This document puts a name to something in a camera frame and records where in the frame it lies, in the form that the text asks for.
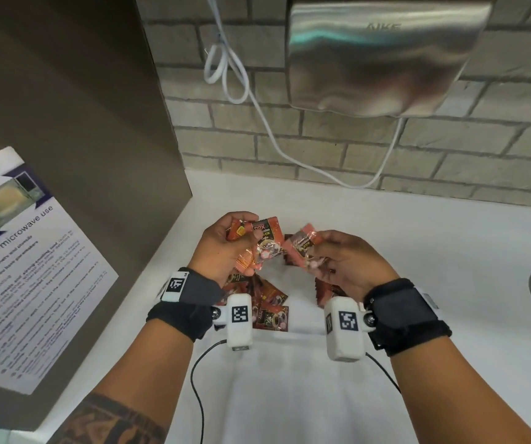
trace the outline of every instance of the person's right hand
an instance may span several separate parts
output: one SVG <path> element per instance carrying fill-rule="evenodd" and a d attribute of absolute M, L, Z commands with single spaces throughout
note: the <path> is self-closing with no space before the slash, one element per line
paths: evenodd
<path fill-rule="evenodd" d="M 355 235 L 336 230 L 318 232 L 325 241 L 309 253 L 328 259 L 310 272 L 325 282 L 339 285 L 351 298 L 360 302 L 375 286 L 399 278 L 399 274 L 376 250 Z"/>

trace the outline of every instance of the wrist-mounted device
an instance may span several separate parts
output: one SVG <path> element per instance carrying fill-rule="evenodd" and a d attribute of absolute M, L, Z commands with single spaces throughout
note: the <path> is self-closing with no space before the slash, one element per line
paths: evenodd
<path fill-rule="evenodd" d="M 146 318 L 159 319 L 195 342 L 212 326 L 212 305 L 223 296 L 218 283 L 190 268 L 179 268 L 162 286 L 160 301 Z"/>
<path fill-rule="evenodd" d="M 364 297 L 367 314 L 364 322 L 374 348 L 384 349 L 389 357 L 438 338 L 451 336 L 442 312 L 409 279 L 397 279 L 373 288 Z"/>

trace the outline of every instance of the white countertop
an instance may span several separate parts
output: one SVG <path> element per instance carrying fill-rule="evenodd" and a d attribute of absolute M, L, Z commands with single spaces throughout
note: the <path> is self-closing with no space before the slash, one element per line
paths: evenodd
<path fill-rule="evenodd" d="M 49 439 L 135 338 L 167 275 L 188 262 L 202 230 L 232 210 L 277 216 L 286 233 L 311 222 L 367 239 L 432 295 L 465 357 L 531 426 L 531 208 L 205 171 L 187 175 L 193 199 L 40 428 L 12 432 L 10 444 Z M 210 367 L 196 372 L 205 442 L 416 442 L 402 400 L 378 368 L 327 359 L 312 278 L 270 263 L 263 274 L 289 294 L 293 333 L 261 331 L 244 355 L 217 348 L 202 361 Z M 219 334 L 198 342 L 194 355 Z M 390 369 L 384 354 L 375 356 Z M 167 442 L 198 441 L 199 424 L 186 381 Z"/>

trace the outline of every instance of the printed sign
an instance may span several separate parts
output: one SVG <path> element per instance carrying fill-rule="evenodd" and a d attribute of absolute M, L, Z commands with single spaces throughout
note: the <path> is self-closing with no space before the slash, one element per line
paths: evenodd
<path fill-rule="evenodd" d="M 14 149 L 0 150 L 0 387 L 31 394 L 116 279 Z"/>

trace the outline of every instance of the black wrist strap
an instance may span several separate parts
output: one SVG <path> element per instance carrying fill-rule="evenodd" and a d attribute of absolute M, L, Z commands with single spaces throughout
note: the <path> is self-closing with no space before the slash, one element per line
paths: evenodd
<path fill-rule="evenodd" d="M 191 341 L 202 339 L 212 326 L 212 309 L 183 302 L 159 302 L 148 312 L 146 322 L 159 319 L 188 336 Z"/>
<path fill-rule="evenodd" d="M 452 335 L 409 279 L 397 279 L 373 288 L 364 298 L 364 306 L 376 319 L 376 329 L 368 334 L 374 348 L 384 349 L 389 357 Z"/>

